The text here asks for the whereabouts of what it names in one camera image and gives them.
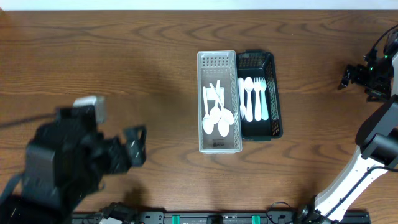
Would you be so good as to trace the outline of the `white plastic spoon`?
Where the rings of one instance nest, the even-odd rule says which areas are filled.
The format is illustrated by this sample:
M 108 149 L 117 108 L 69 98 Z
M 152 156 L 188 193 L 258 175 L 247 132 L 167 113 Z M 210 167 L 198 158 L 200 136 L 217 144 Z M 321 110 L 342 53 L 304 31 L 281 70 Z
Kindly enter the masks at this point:
M 224 104 L 221 100 L 220 100 L 220 105 L 221 105 L 221 118 L 218 122 L 218 131 L 222 137 L 226 137 L 229 133 L 229 126 L 230 126 L 229 115 L 228 115 L 228 110 L 224 107 Z
M 203 130 L 210 135 L 213 132 L 214 124 L 210 118 L 209 112 L 208 112 L 208 98 L 207 98 L 207 92 L 206 92 L 206 87 L 203 87 L 203 100 L 204 100 L 204 106 L 205 106 L 205 116 L 202 119 L 202 127 Z
M 220 92 L 220 81 L 217 80 L 217 82 L 216 82 L 216 91 L 213 93 L 213 98 L 215 100 L 215 105 L 210 110 L 210 118 L 211 118 L 213 124 L 218 123 L 218 121 L 221 118 L 221 110 L 218 107 L 218 101 L 217 101 L 219 92 Z
M 216 88 L 214 87 L 214 85 L 212 83 L 210 83 L 210 87 L 215 93 L 215 100 L 216 100 L 216 103 L 215 103 L 216 109 L 211 109 L 210 118 L 213 121 L 215 121 L 215 119 L 218 118 L 218 121 L 223 119 L 229 125 L 234 124 L 234 116 L 233 116 L 232 112 L 230 112 L 230 110 L 226 109 L 223 106 L 220 96 L 217 94 Z
M 252 99 L 251 92 L 254 88 L 253 80 L 251 77 L 247 77 L 244 80 L 244 89 L 247 92 L 247 102 L 246 102 L 246 120 L 248 122 L 253 121 L 253 112 L 252 112 Z

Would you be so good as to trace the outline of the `white plastic fork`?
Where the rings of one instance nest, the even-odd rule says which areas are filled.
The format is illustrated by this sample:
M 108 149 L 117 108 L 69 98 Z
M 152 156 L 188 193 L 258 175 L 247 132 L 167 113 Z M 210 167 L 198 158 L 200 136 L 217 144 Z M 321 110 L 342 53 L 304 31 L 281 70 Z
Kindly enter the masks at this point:
M 262 119 L 264 121 L 269 119 L 268 108 L 267 108 L 267 100 L 266 100 L 266 81 L 264 77 L 260 78 L 261 84 L 261 112 L 262 112 Z
M 238 78 L 238 91 L 239 91 L 239 109 L 241 114 L 241 119 L 246 119 L 246 107 L 244 105 L 244 80 L 243 78 Z
M 254 79 L 254 91 L 255 91 L 254 118 L 255 118 L 256 121 L 260 121 L 262 119 L 262 115 L 261 115 L 261 99 L 260 99 L 261 83 L 260 83 L 258 78 Z

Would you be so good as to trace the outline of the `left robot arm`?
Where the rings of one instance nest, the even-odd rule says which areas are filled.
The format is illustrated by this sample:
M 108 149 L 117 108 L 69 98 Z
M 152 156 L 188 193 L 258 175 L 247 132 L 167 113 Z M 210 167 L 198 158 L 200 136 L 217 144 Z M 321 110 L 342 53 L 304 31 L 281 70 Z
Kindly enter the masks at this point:
M 124 130 L 126 142 L 98 130 L 94 106 L 59 108 L 26 147 L 25 169 L 1 194 L 1 223 L 69 223 L 74 209 L 100 190 L 104 176 L 146 161 L 147 129 Z

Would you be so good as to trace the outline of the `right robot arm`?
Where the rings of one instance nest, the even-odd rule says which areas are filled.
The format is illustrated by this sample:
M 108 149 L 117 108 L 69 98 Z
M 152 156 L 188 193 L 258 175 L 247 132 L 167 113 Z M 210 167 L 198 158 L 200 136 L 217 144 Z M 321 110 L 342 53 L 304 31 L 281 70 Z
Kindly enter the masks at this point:
M 294 216 L 294 223 L 339 223 L 350 205 L 378 177 L 397 172 L 397 26 L 385 31 L 383 56 L 372 46 L 365 65 L 348 65 L 339 90 L 364 87 L 368 102 L 382 105 L 361 125 L 354 154 L 337 178 Z

